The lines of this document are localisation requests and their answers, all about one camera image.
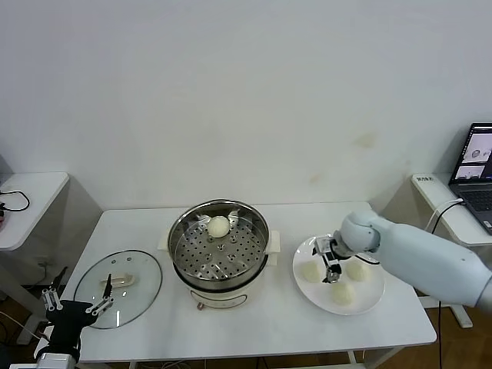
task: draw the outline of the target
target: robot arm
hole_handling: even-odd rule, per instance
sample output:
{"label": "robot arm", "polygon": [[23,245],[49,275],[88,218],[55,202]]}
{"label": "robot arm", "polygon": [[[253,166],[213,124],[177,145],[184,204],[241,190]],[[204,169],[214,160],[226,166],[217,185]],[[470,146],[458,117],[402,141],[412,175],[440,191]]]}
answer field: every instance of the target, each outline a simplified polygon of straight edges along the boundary
{"label": "robot arm", "polygon": [[392,223],[373,211],[359,211],[344,219],[330,245],[340,259],[364,252],[387,272],[430,296],[492,313],[492,271],[458,244],[408,224]]}

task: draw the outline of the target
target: black cable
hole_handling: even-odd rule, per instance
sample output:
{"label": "black cable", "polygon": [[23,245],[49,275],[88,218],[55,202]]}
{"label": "black cable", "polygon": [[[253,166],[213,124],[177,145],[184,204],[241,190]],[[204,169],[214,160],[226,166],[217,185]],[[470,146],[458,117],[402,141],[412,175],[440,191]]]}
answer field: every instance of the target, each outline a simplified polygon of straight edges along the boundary
{"label": "black cable", "polygon": [[359,256],[359,255],[355,255],[355,257],[359,260],[362,260],[364,263],[368,263],[370,265],[379,265],[380,262],[379,261],[369,261],[368,259],[364,259],[363,257]]}
{"label": "black cable", "polygon": [[437,308],[437,337],[439,339],[439,369],[443,369],[443,344],[440,339],[440,310],[442,303],[439,301],[439,306]]}
{"label": "black cable", "polygon": [[[436,223],[434,224],[434,227],[432,228],[431,234],[434,234],[436,231],[437,225],[439,224],[440,219],[444,215],[446,211],[451,209],[453,206],[463,204],[463,202],[457,202],[455,204],[449,205],[447,208],[445,208],[437,217]],[[440,339],[440,311],[442,310],[442,301],[439,301],[439,305],[437,306],[437,338],[439,340],[439,368],[443,368],[443,343],[442,340]]]}
{"label": "black cable", "polygon": [[2,192],[2,191],[0,191],[0,196],[2,196],[3,194],[20,194],[25,199],[26,206],[24,206],[21,209],[9,209],[9,208],[6,208],[5,207],[5,203],[2,202],[2,203],[0,203],[0,210],[6,210],[6,211],[24,211],[31,204],[31,202],[29,201],[28,197],[22,191],[8,191],[8,192]]}
{"label": "black cable", "polygon": [[443,211],[439,214],[439,216],[437,217],[437,220],[436,220],[436,222],[434,223],[434,227],[432,228],[432,232],[431,232],[431,233],[432,233],[432,234],[434,234],[434,232],[436,231],[437,225],[439,224],[440,219],[442,218],[442,216],[444,215],[444,213],[445,213],[446,211],[448,211],[449,209],[451,209],[453,206],[456,206],[456,205],[462,205],[462,204],[463,204],[463,202],[455,202],[454,204],[451,204],[451,205],[449,205],[447,208],[445,208],[445,209],[444,209],[444,210],[443,210]]}

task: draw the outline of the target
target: white wall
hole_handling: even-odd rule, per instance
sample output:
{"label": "white wall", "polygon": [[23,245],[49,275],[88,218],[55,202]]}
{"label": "white wall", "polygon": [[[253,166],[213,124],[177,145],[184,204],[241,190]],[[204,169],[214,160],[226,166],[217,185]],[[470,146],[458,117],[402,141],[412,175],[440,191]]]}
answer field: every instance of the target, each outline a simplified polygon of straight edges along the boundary
{"label": "white wall", "polygon": [[487,1],[0,1],[0,155],[103,208],[372,200],[492,116]]}

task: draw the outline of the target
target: laptop keyboard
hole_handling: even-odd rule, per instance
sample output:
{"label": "laptop keyboard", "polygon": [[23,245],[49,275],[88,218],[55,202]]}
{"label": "laptop keyboard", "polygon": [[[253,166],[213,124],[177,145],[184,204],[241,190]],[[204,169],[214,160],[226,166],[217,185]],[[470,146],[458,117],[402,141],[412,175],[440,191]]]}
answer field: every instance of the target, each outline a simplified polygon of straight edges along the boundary
{"label": "laptop keyboard", "polygon": [[492,191],[464,191],[460,195],[475,211],[492,211]]}

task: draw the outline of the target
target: floor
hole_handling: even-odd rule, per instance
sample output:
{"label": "floor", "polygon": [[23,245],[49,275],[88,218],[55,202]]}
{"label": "floor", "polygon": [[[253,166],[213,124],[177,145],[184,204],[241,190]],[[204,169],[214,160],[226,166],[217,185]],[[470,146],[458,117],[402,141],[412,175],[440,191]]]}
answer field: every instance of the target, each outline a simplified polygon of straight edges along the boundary
{"label": "floor", "polygon": [[[28,312],[12,299],[0,302],[0,311],[24,322]],[[443,338],[443,368],[444,369],[489,369],[492,368],[492,316],[482,314],[477,309],[468,308],[474,327],[461,329],[454,319],[449,308],[442,311],[442,338]],[[434,328],[437,330],[437,309],[427,311]],[[15,339],[20,331],[15,323],[0,315],[0,342],[8,352],[12,363],[33,363],[33,353],[36,343],[29,346],[15,346]],[[356,357],[361,361],[362,352]],[[191,369],[204,369],[203,361],[186,361]],[[268,369],[280,367],[302,367],[328,364],[348,363],[345,353],[291,355],[265,358],[242,359],[210,359],[207,360],[207,369]],[[141,369],[159,369],[163,363],[143,363]],[[128,367],[126,363],[111,364],[114,369]],[[427,369],[439,368],[438,345],[407,347],[380,366],[381,369]]]}

